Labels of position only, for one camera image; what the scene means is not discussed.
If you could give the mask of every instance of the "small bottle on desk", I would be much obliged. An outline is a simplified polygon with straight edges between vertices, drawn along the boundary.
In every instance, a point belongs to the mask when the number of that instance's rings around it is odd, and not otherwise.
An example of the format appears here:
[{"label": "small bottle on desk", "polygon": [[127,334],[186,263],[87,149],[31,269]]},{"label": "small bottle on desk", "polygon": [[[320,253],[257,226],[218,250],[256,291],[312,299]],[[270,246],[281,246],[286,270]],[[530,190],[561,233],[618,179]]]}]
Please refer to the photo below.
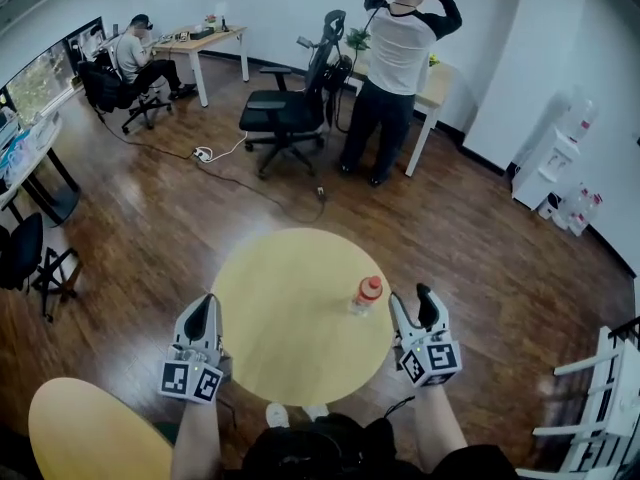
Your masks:
[{"label": "small bottle on desk", "polygon": [[358,292],[351,301],[351,312],[368,315],[373,303],[382,295],[382,281],[378,276],[366,277],[358,286]]}]

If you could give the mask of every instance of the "chair base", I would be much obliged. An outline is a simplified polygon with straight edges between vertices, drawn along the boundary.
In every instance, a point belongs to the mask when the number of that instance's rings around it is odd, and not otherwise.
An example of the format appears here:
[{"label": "chair base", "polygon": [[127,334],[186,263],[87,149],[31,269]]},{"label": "chair base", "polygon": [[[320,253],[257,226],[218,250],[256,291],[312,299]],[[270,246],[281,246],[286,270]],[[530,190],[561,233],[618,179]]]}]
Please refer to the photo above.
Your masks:
[{"label": "chair base", "polygon": [[315,176],[316,171],[311,161],[298,148],[295,147],[295,144],[298,142],[307,142],[310,140],[315,140],[319,148],[324,147],[324,138],[322,137],[322,135],[320,135],[319,133],[313,133],[313,134],[306,134],[303,136],[290,135],[286,138],[273,136],[273,137],[264,137],[260,139],[249,139],[245,141],[244,148],[247,151],[253,151],[253,148],[255,145],[272,145],[273,146],[271,150],[267,153],[267,155],[264,157],[262,162],[260,162],[260,165],[258,166],[258,178],[260,179],[266,178],[267,175],[265,173],[265,169],[268,167],[271,161],[276,157],[276,155],[280,153],[280,151],[285,149],[290,151],[291,154],[293,154],[293,156],[298,161],[300,161],[301,163],[307,166],[307,168],[309,169],[310,176]]},{"label": "chair base", "polygon": [[[40,292],[40,300],[42,305],[42,316],[47,320],[47,322],[53,322],[53,316],[51,313],[47,311],[47,299],[49,294],[60,295],[60,302],[66,302],[69,297],[75,299],[78,294],[73,289],[76,279],[80,274],[80,270],[82,269],[82,262],[78,262],[78,265],[72,272],[69,279],[65,278],[64,272],[62,271],[62,262],[67,259],[69,256],[75,256],[78,258],[78,253],[75,249],[67,249],[61,255],[58,255],[53,249],[47,247],[44,257],[43,266],[38,266],[38,277],[35,279],[33,283],[31,283],[31,287]],[[56,271],[59,271],[61,281],[58,281],[54,274]],[[56,288],[49,289],[49,284],[53,283]]]},{"label": "chair base", "polygon": [[131,123],[138,116],[144,116],[144,122],[147,126],[148,130],[153,130],[153,122],[149,118],[148,112],[150,110],[154,110],[156,108],[167,107],[167,111],[171,112],[172,107],[171,103],[166,103],[162,101],[158,96],[154,96],[151,99],[146,99],[144,95],[138,96],[138,106],[131,107],[129,109],[129,119],[122,125],[122,132],[126,135],[129,133],[129,128],[127,125]]}]

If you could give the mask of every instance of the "green plant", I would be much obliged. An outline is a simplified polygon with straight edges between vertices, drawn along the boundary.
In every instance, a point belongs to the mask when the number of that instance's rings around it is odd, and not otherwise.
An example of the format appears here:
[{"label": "green plant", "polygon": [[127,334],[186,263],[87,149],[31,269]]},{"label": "green plant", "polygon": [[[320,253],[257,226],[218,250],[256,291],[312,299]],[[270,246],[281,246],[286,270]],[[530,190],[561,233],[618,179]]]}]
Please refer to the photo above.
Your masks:
[{"label": "green plant", "polygon": [[364,29],[352,28],[347,35],[347,46],[357,52],[363,52],[369,49],[367,41],[371,39],[371,34]]}]

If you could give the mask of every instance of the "wall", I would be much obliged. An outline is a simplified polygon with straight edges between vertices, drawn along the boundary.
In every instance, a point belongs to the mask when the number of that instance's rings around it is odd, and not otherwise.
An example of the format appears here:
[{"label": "wall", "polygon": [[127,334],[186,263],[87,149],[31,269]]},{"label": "wall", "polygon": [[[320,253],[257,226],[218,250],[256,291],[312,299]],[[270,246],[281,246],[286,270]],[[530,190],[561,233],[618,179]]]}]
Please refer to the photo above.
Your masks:
[{"label": "wall", "polygon": [[102,16],[105,29],[131,20],[131,0],[47,0],[0,37],[0,87],[44,50]]},{"label": "wall", "polygon": [[506,169],[558,88],[585,0],[520,0],[465,147]]},{"label": "wall", "polygon": [[576,181],[599,191],[594,227],[640,273],[640,8],[587,0],[561,87],[582,85],[600,115],[581,144]]},{"label": "wall", "polygon": [[[179,5],[167,5],[167,1]],[[443,39],[435,53],[455,66],[460,76],[440,119],[464,130],[486,93],[493,71],[508,36],[518,0],[456,0],[464,25]],[[347,11],[347,26],[362,27],[367,15],[362,0],[145,0],[149,14],[164,32],[188,23],[200,22],[205,14],[224,12],[229,23],[250,27],[248,51],[251,57],[306,68],[309,51],[296,45],[298,36],[320,38],[322,19],[334,9]],[[424,11],[442,14],[436,0]],[[220,51],[236,53],[233,44]]]}]

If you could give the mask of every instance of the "white cable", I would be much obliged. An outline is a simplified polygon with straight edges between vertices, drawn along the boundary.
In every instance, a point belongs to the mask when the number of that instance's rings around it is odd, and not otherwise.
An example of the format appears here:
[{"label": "white cable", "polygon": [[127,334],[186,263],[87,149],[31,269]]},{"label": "white cable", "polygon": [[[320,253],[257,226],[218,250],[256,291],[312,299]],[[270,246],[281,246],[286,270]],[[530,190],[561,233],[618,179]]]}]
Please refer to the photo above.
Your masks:
[{"label": "white cable", "polygon": [[203,152],[204,152],[204,151],[208,151],[208,152],[209,152],[209,158],[202,158],[202,156],[199,156],[197,153],[195,153],[195,155],[198,157],[198,159],[199,159],[203,164],[210,164],[210,163],[215,162],[216,160],[218,160],[218,159],[222,158],[223,156],[227,156],[227,155],[230,155],[231,153],[233,153],[233,152],[236,150],[236,148],[237,148],[240,144],[242,144],[245,140],[247,140],[247,137],[248,137],[248,136],[249,136],[249,132],[245,132],[245,133],[244,133],[244,137],[242,137],[242,139],[240,139],[240,140],[238,141],[238,143],[237,143],[235,146],[233,146],[233,149],[232,149],[231,151],[227,151],[226,153],[222,153],[221,155],[218,155],[218,156],[217,156],[217,157],[215,157],[215,158],[211,158],[211,157],[213,157],[213,151],[211,150],[211,148],[207,148],[207,147],[204,147],[204,146],[199,146],[199,147],[197,147],[197,148],[196,148],[196,152],[197,152],[198,150],[203,151]]}]

